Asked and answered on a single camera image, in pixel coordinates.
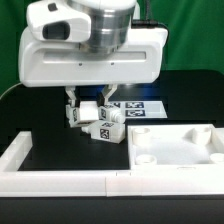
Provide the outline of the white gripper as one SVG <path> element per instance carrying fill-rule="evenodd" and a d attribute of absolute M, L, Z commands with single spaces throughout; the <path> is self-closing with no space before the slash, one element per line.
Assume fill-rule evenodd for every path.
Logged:
<path fill-rule="evenodd" d="M 119 84 L 159 76 L 168 30 L 135 20 L 136 0 L 39 0 L 27 7 L 19 47 L 19 78 L 27 87 L 105 85 L 106 105 Z"/>

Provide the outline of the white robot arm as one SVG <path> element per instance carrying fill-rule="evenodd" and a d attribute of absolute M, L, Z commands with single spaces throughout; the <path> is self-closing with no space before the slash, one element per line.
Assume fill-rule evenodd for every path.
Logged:
<path fill-rule="evenodd" d="M 168 30 L 137 20 L 136 0 L 39 0 L 27 7 L 19 78 L 27 87 L 101 85 L 104 105 L 121 84 L 159 76 Z"/>

